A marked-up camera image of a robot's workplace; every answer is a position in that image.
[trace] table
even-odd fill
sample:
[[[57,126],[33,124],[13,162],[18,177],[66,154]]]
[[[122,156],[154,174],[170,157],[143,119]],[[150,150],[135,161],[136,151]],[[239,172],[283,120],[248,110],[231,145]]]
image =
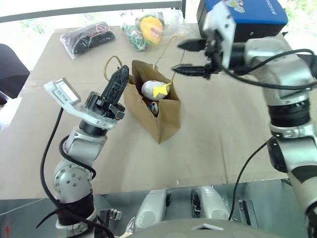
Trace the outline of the table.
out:
[[[185,7],[186,0],[117,0],[115,3],[110,0],[6,0],[0,2],[0,23],[46,16],[148,8],[179,8],[185,17]]]
[[[198,35],[197,25],[190,27]],[[121,30],[113,27],[117,40],[72,60],[59,41],[68,30],[56,30],[50,38],[21,92],[22,101],[12,123],[0,133],[0,199],[45,197],[40,161],[59,111],[58,104],[43,89],[45,83],[66,77],[85,101],[91,91],[102,92],[105,88],[103,66],[110,56],[117,55],[129,67],[132,60],[154,63],[165,46],[162,42],[156,48],[135,52]],[[158,64],[160,72],[168,77],[182,55],[176,48],[179,42],[171,42]],[[205,60],[203,52],[186,52],[183,62],[202,65]],[[116,62],[111,62],[108,73],[116,67]],[[127,111],[118,126],[108,132],[108,140],[94,163],[94,193],[233,183],[246,159],[270,137],[261,88],[223,73],[212,76],[211,81],[176,75],[174,84],[182,102],[181,129],[158,145]],[[311,110],[316,118],[314,99],[317,102],[316,92],[312,93]],[[62,116],[47,155],[45,174],[49,185],[61,159],[58,143],[79,122],[67,113]],[[241,181],[285,177],[273,169],[265,148],[249,163]]]

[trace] bag handle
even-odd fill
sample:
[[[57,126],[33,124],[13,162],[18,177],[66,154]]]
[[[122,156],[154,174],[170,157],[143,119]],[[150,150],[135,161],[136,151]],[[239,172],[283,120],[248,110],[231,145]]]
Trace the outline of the bag handle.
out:
[[[156,63],[153,65],[153,70],[155,70],[155,69],[157,68],[157,64],[158,64],[158,62],[160,61],[160,59],[165,55],[165,52],[166,52],[166,50],[167,50],[167,47],[169,46],[169,43],[170,43],[173,39],[175,39],[175,38],[185,38],[185,39],[187,39],[186,37],[183,37],[183,36],[173,36],[172,38],[170,38],[169,41],[167,42],[165,48],[164,48],[163,53],[162,53],[161,56],[158,58],[158,60],[156,61]],[[184,55],[185,55],[185,50],[183,51],[182,57],[180,58],[180,62],[179,62],[180,64],[181,64],[182,61],[183,61]],[[172,76],[172,79],[171,79],[171,83],[172,83],[172,84],[173,84],[173,80],[174,80],[175,74],[176,74],[176,72],[174,72],[174,74],[173,74],[173,76]]]
[[[109,62],[110,62],[113,58],[116,58],[116,59],[118,60],[119,64],[120,64],[120,66],[122,67],[122,62],[121,62],[121,60],[119,59],[118,56],[111,56],[111,57],[108,59],[108,61],[106,62],[106,65],[105,65],[105,67],[104,67],[104,77],[105,77],[105,79],[106,79],[108,82],[109,82],[109,79],[108,79],[108,77],[107,77],[107,67],[108,67]]]

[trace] brown paper bag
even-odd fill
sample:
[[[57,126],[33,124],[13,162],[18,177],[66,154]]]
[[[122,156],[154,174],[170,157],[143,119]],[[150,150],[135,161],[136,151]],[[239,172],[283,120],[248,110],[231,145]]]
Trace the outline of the brown paper bag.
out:
[[[158,102],[158,116],[155,117],[142,100],[141,87],[149,80],[171,83],[152,64],[132,61],[132,75],[124,91],[127,109],[139,120],[144,128],[160,144],[180,129],[180,100],[171,84],[170,93]]]

